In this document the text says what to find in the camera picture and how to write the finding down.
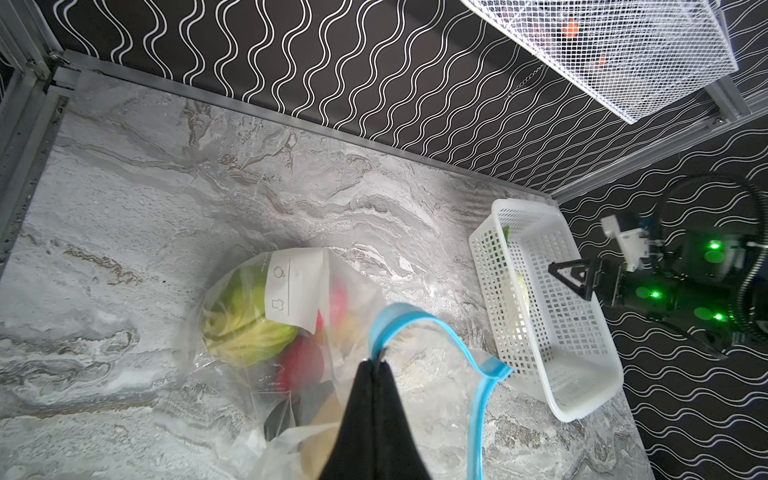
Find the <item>clear plastic bag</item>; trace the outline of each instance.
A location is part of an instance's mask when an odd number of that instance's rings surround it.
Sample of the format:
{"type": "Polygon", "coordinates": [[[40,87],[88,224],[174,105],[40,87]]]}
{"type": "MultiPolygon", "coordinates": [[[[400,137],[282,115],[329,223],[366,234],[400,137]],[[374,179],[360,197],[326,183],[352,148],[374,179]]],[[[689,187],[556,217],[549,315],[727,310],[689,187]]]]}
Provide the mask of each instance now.
{"type": "Polygon", "coordinates": [[[384,308],[381,289],[329,250],[281,250],[240,264],[209,289],[189,324],[190,376],[230,398],[268,442],[248,478],[318,478],[358,365],[382,351],[430,475],[481,478],[485,404],[511,370],[470,352],[418,308],[384,308]],[[271,306],[290,308],[290,317],[271,306]]]}
{"type": "Polygon", "coordinates": [[[191,313],[187,373],[254,420],[270,450],[315,432],[304,442],[305,466],[295,448],[264,466],[312,478],[333,447],[383,306],[381,289],[328,249],[262,253],[218,280],[191,313]]]}

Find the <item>metal chain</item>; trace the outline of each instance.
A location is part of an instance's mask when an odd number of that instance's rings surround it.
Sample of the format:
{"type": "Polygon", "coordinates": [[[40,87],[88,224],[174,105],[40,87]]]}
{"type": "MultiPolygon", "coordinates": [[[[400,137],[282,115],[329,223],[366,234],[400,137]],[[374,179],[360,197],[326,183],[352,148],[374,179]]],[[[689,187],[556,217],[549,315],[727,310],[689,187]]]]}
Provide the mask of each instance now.
{"type": "Polygon", "coordinates": [[[541,65],[539,65],[537,69],[533,70],[533,73],[531,73],[528,77],[525,77],[525,80],[521,81],[518,84],[518,86],[515,87],[515,89],[509,95],[507,95],[507,96],[511,97],[512,95],[514,95],[516,91],[520,90],[523,87],[523,85],[527,84],[528,81],[531,80],[534,77],[534,75],[536,75],[539,72],[539,70],[541,70],[542,68],[544,68],[544,64],[543,63],[541,65]]]}

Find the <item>white plastic basket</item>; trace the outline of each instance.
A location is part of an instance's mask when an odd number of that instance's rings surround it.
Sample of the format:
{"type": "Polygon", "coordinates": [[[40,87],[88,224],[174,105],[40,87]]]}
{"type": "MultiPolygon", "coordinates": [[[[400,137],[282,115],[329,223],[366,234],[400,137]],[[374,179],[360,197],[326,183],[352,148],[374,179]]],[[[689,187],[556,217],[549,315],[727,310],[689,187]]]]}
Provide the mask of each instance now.
{"type": "Polygon", "coordinates": [[[557,208],[496,200],[469,247],[498,357],[515,369],[508,383],[549,404],[562,422],[619,391],[621,361],[597,297],[579,298],[548,272],[552,262],[581,258],[557,208]]]}
{"type": "Polygon", "coordinates": [[[707,0],[462,0],[626,122],[738,69],[707,0]]]}

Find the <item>marble countertop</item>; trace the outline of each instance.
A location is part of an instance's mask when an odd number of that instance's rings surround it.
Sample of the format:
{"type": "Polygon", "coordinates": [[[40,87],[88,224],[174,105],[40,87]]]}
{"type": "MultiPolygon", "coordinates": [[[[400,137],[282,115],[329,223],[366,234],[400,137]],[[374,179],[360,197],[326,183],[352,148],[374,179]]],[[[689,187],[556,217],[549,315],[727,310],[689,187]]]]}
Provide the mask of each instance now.
{"type": "MultiPolygon", "coordinates": [[[[467,239],[500,197],[536,200],[84,72],[0,280],[0,475],[246,476],[260,429],[176,356],[202,292],[261,251],[331,247],[494,353],[467,239]]],[[[484,455],[491,479],[652,478],[623,393],[564,424],[504,384],[484,455]]]]}

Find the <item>white label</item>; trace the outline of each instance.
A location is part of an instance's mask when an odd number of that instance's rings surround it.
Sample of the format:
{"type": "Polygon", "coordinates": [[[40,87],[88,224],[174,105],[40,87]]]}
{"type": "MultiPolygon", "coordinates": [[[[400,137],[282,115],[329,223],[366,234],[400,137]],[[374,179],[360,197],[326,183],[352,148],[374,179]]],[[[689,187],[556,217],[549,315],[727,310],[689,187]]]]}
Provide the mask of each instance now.
{"type": "Polygon", "coordinates": [[[317,312],[327,318],[328,262],[322,248],[272,253],[266,275],[264,312],[268,320],[315,333],[317,312]]]}

